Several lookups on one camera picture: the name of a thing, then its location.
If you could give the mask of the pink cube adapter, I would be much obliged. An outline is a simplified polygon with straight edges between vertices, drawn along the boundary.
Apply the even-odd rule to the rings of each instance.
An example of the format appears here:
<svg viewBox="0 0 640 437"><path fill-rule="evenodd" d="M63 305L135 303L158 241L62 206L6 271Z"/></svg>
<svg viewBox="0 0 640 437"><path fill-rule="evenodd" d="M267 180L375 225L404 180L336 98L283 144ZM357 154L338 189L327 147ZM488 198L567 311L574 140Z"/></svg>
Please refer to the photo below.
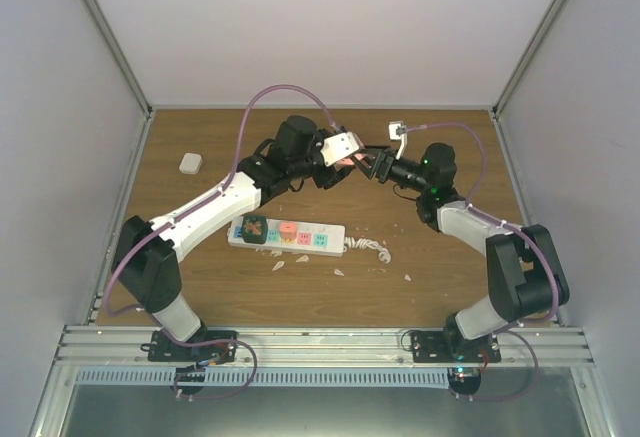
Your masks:
<svg viewBox="0 0 640 437"><path fill-rule="evenodd" d="M362 156L358 153L351 155L349 157L345 157L343 159L340 159L339 161L337 161L334 164L334 167L336 169L343 169L343 168L354 168L357 166L357 163L361 160Z"/></svg>

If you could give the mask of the white power strip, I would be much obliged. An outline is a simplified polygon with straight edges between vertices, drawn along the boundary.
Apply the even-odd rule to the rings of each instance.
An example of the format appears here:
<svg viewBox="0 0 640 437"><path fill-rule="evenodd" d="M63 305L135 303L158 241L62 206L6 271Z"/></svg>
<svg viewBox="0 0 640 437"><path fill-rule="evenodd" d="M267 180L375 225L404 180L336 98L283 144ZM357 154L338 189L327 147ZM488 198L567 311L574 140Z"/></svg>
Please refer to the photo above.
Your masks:
<svg viewBox="0 0 640 437"><path fill-rule="evenodd" d="M235 218L227 231L227 241L232 247L331 257L344 253L346 229L342 225L267 218L266 241L251 243L241 235L242 223L242 217Z"/></svg>

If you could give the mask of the white plug adapter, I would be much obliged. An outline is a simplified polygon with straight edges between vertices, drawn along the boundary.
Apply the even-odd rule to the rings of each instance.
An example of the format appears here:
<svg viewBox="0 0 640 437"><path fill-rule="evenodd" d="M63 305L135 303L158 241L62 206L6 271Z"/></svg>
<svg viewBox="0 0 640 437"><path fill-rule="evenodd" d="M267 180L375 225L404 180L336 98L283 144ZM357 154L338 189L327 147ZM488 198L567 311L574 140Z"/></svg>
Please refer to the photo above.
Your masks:
<svg viewBox="0 0 640 437"><path fill-rule="evenodd" d="M196 175L202 166L203 158L197 153L185 153L179 164L179 171L185 175Z"/></svg>

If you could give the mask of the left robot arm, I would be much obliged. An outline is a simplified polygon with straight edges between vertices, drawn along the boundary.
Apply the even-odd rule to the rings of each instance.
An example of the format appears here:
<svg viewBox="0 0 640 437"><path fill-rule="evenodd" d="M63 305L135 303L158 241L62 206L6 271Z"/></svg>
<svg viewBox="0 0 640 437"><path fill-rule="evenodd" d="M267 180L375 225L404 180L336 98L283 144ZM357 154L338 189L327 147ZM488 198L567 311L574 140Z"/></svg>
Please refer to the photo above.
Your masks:
<svg viewBox="0 0 640 437"><path fill-rule="evenodd" d="M113 281L164 328L181 359L198 359L206 337L202 320L182 294L184 258L233 219L292 190L295 180L312 178L319 187L334 186L347 174L337 164L359 148L359 139L345 129L331 133L306 117L288 117L274 138L234 163L222 182L150 221L128 219L114 254Z"/></svg>

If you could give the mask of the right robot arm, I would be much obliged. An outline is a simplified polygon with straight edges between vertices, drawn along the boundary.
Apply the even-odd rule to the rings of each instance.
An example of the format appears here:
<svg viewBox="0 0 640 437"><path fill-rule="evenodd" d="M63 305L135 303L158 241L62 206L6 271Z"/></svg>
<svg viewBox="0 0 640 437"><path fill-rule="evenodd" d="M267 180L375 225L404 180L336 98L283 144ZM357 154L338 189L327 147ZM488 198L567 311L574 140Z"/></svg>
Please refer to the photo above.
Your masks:
<svg viewBox="0 0 640 437"><path fill-rule="evenodd" d="M552 319L568 302L569 286L549 230L500 220L459 195L451 146L431 144L418 162L397 157L388 147L366 147L349 161L371 180L415 191L421 222L485 257L487 295L450 315L443 327L443 350L451 360L468 360L478 341L497 331Z"/></svg>

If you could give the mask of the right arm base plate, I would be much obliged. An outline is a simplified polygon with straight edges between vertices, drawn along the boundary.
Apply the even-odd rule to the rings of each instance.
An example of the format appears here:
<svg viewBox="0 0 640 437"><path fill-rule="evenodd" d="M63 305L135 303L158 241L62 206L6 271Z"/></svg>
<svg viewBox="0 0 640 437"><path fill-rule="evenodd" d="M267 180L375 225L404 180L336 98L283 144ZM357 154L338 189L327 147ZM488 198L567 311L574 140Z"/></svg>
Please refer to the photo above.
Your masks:
<svg viewBox="0 0 640 437"><path fill-rule="evenodd" d="M497 339L491 335L466 340L452 329L410 329L399 337L399 344L412 354L415 363L483 364L501 361Z"/></svg>

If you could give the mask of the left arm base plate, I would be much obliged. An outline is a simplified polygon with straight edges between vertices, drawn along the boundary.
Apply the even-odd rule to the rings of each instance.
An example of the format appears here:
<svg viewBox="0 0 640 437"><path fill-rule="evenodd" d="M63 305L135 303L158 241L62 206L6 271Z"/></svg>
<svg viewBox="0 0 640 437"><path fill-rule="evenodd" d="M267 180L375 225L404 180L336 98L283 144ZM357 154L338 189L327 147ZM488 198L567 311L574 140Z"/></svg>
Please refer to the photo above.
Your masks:
<svg viewBox="0 0 640 437"><path fill-rule="evenodd" d="M197 331L186 343L173 342L163 331L152 333L151 340L140 345L150 362L210 362L222 364L235 360L238 333L233 330Z"/></svg>

